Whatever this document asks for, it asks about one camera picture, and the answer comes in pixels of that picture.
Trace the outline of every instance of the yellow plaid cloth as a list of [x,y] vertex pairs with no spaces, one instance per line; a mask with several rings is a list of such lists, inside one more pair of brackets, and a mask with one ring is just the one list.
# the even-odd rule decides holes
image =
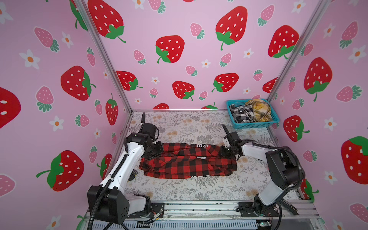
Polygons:
[[261,99],[249,100],[245,103],[245,106],[251,105],[254,111],[254,117],[257,122],[272,121],[271,107],[270,105]]

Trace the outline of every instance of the work surface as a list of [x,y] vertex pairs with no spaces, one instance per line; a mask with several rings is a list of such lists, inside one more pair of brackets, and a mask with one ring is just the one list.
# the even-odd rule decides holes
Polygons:
[[[128,130],[138,132],[142,112],[134,112]],[[156,125],[160,131],[159,141],[188,144],[224,145],[226,124],[230,132],[237,131],[242,139],[253,139],[260,144],[273,142],[266,128],[234,130],[228,112],[146,112],[146,122]],[[250,156],[242,156],[237,161],[237,171],[232,175],[194,177],[190,179],[158,179],[138,175],[128,181],[126,194],[145,194],[154,201],[196,201],[196,200],[251,200],[270,181],[267,163]],[[284,199],[298,199],[295,191],[290,191]]]

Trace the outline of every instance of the blue plastic basket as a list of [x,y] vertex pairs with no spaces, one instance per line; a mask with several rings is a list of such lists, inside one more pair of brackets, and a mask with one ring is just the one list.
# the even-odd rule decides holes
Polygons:
[[247,101],[249,101],[251,99],[246,99],[246,100],[229,100],[226,102],[227,104],[227,111],[229,113],[230,119],[233,122],[233,127],[235,129],[240,129],[240,128],[265,128],[265,127],[269,127],[270,125],[272,125],[273,123],[277,123],[280,121],[279,117],[277,116],[276,112],[274,111],[274,109],[271,107],[271,117],[273,121],[268,121],[268,122],[251,122],[251,123],[236,123],[234,121],[233,115],[230,112],[230,105],[235,105],[236,107],[238,106],[243,106],[245,105],[245,103]]

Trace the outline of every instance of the red plaid shirt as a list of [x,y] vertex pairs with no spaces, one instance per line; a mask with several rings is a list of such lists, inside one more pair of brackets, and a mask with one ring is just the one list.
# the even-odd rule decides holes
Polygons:
[[221,147],[206,144],[162,143],[164,152],[158,158],[142,158],[139,169],[144,175],[166,179],[199,176],[228,176],[236,171],[235,158],[221,157]]

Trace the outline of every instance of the pink wallpaper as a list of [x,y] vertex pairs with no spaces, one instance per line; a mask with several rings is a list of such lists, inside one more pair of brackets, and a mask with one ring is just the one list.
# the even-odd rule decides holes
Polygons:
[[0,2],[2,230],[78,229],[127,119],[73,7]]
[[133,109],[267,98],[317,0],[85,0]]
[[272,106],[326,229],[368,229],[368,2],[330,4]]

